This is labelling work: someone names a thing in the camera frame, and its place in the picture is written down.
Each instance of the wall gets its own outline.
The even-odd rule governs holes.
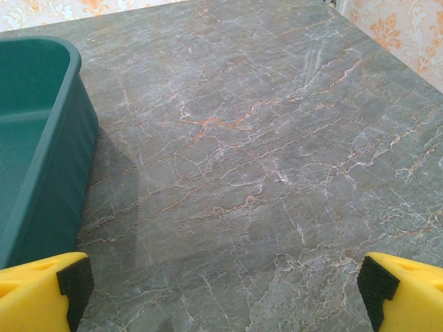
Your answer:
[[[342,0],[337,9],[443,92],[443,0]]]
[[[0,31],[177,1],[179,0],[0,0]]]

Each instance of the wallpaper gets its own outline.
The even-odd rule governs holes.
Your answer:
[[[0,0],[0,31],[177,1],[179,0]]]
[[[443,92],[443,0],[347,0],[340,12]]]

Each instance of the floral wallpaper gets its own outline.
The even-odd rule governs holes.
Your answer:
[[[443,92],[443,0],[347,0],[339,8]]]
[[[40,26],[179,0],[0,0],[0,31]]]

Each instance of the green plastic tub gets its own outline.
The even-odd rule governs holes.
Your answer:
[[[98,131],[63,39],[0,39],[0,269],[72,251]]]

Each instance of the black foam padding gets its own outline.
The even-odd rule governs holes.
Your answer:
[[[61,294],[68,297],[69,308],[66,318],[71,332],[75,332],[94,288],[89,257],[58,271],[57,278]]]
[[[357,285],[374,332],[379,331],[384,319],[383,302],[394,297],[399,282],[399,279],[371,257],[365,257],[357,277]]]

